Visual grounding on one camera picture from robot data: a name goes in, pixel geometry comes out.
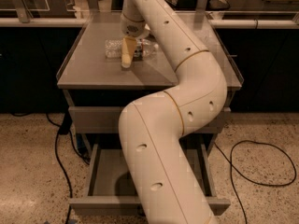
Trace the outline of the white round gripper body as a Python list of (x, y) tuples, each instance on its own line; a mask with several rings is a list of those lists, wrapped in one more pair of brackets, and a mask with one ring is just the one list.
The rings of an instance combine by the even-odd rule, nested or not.
[(121, 30), (125, 35), (135, 38), (146, 38), (150, 34), (147, 24), (138, 12), (121, 14)]

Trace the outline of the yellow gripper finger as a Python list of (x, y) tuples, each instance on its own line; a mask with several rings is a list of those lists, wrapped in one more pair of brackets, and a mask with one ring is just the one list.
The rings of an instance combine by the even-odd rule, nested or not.
[(132, 36), (125, 36), (121, 45), (121, 66), (125, 69), (129, 68), (136, 49), (136, 39)]

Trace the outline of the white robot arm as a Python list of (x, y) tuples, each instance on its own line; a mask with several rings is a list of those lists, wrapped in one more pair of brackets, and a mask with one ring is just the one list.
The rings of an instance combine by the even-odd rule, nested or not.
[(164, 0), (124, 0), (123, 28), (148, 26), (178, 84), (127, 105), (119, 119), (124, 158), (149, 224), (218, 224), (181, 149), (181, 137), (224, 107), (220, 65)]

